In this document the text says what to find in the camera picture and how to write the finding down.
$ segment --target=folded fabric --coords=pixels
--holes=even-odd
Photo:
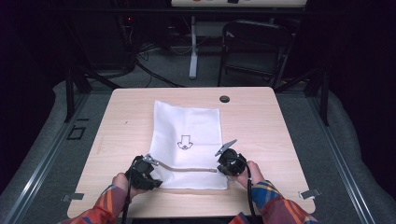
[[[227,189],[215,157],[221,146],[218,109],[155,102],[149,154],[160,162],[151,176],[161,179],[161,188]]]

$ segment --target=black chair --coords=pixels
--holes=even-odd
[[[222,30],[218,86],[223,70],[260,76],[274,87],[290,52],[292,35],[286,28],[265,22],[231,21]]]

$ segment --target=person's hand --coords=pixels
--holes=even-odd
[[[128,179],[126,178],[125,174],[119,173],[116,176],[114,176],[112,184],[128,192]],[[135,189],[134,187],[131,187],[131,193],[130,193],[131,199],[134,196],[141,193],[145,193],[147,191],[148,190],[146,189]]]
[[[251,183],[253,185],[265,180],[264,176],[262,175],[262,171],[260,170],[260,167],[256,162],[248,161],[247,165],[250,168]],[[245,168],[245,171],[242,174],[235,176],[233,179],[236,180],[236,182],[238,182],[239,184],[241,184],[245,189],[247,189],[248,188],[248,169]]]

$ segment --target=chair backrest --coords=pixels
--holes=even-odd
[[[286,47],[292,40],[291,33],[286,28],[256,21],[231,21],[224,25],[222,33],[224,41],[227,41],[227,38],[236,38],[256,44],[279,47]]]

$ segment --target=colorful sleeve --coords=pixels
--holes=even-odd
[[[268,180],[254,185],[251,195],[264,223],[318,223],[297,203],[285,199]]]
[[[78,217],[62,221],[60,224],[115,223],[120,215],[127,192],[110,185],[96,201],[95,206]]]

